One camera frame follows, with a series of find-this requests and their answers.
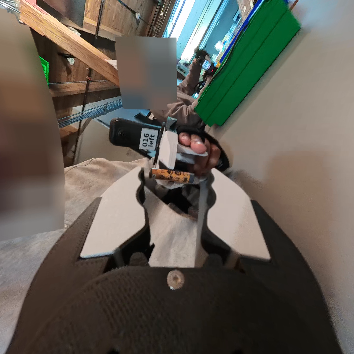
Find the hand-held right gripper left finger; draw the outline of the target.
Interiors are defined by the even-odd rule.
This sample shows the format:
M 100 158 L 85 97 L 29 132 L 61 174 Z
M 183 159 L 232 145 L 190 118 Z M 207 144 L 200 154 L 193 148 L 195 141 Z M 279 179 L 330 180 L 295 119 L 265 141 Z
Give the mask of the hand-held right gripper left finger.
M 111 256 L 123 259 L 151 248 L 147 211 L 144 207 L 144 169 L 135 167 L 114 182 L 101 196 L 80 257 Z

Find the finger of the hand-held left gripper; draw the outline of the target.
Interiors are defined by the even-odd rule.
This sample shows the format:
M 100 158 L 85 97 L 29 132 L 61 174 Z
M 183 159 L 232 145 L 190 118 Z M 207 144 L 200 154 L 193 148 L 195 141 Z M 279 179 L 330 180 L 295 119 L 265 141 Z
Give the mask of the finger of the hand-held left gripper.
M 178 162 L 192 165 L 196 157 L 207 157 L 208 153 L 195 153 L 190 147 L 179 144 L 178 134 L 173 131 L 164 131 L 159 146 L 157 167 L 159 169 L 174 170 Z

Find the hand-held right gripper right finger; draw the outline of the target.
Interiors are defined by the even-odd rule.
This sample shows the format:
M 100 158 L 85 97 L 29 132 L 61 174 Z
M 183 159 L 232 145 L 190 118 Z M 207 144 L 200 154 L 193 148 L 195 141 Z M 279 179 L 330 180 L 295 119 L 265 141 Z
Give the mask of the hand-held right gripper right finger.
M 211 254 L 223 262 L 271 260 L 250 197 L 217 169 L 200 183 L 197 219 L 197 261 Z

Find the orange battery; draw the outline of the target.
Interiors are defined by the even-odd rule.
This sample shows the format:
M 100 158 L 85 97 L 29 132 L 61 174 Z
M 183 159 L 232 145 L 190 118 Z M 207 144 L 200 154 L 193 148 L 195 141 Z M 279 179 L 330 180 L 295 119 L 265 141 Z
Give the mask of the orange battery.
M 192 184 L 195 176 L 192 173 L 167 169 L 151 169 L 149 176 L 152 179 L 180 184 Z

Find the person's left forearm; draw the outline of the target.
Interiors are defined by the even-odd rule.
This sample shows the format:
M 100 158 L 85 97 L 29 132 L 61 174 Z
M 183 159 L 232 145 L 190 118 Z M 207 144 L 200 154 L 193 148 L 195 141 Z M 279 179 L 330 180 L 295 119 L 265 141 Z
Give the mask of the person's left forearm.
M 144 190 L 151 242 L 155 245 L 149 265 L 167 268 L 194 267 L 197 222 L 176 213 L 147 187 Z

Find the grey desk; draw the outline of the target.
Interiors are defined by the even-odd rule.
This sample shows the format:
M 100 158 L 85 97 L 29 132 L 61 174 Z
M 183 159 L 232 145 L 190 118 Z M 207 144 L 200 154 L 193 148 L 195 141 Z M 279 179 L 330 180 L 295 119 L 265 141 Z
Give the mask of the grey desk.
M 215 133 L 236 181 L 312 268 L 353 353 L 354 1 L 299 1 L 302 28 Z

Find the person's left hand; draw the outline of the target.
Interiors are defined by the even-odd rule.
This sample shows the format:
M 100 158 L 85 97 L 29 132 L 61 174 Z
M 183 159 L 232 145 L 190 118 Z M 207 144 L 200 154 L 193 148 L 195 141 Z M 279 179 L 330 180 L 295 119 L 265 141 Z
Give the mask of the person's left hand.
M 198 135 L 190 135 L 186 132 L 179 134 L 179 143 L 190 147 L 197 154 L 207 153 L 207 156 L 197 156 L 193 165 L 188 165 L 188 171 L 201 177 L 207 175 L 218 164 L 221 151 L 215 144 L 205 138 L 204 142 Z

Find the green exit sign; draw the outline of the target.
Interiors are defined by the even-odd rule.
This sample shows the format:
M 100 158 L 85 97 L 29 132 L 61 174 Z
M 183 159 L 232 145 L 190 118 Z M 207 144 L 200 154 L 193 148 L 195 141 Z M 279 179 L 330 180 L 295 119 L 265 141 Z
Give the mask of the green exit sign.
M 45 74 L 47 85 L 49 86 L 50 64 L 47 60 L 43 59 L 41 56 L 39 56 L 39 59 L 43 68 L 43 72 Z

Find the green storage bin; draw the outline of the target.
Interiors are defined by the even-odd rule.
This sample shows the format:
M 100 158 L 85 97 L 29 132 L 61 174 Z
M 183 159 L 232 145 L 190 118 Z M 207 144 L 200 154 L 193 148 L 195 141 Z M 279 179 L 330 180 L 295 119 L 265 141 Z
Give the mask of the green storage bin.
M 300 28 L 286 1 L 264 1 L 199 98 L 202 121 L 222 126 Z

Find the blue storage bin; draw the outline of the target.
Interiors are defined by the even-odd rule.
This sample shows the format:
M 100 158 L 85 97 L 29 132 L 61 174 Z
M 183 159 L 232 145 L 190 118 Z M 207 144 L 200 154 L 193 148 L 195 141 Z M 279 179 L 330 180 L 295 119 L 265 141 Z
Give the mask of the blue storage bin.
M 262 3 L 264 2 L 264 0 L 258 0 L 255 3 L 255 6 L 252 8 L 252 10 L 250 11 L 250 13 L 247 15 L 246 19 L 243 21 L 241 27 L 236 31 L 236 33 L 233 35 L 230 43 L 227 45 L 223 55 L 221 56 L 220 60 L 219 60 L 219 64 L 221 65 L 223 63 L 223 61 L 225 60 L 225 58 L 228 56 L 228 53 L 230 52 L 230 50 L 232 49 L 232 47 L 235 45 L 239 35 L 246 29 L 249 21 L 251 20 L 251 18 L 254 16 L 254 14 L 258 11 L 258 8 L 260 5 L 262 5 Z

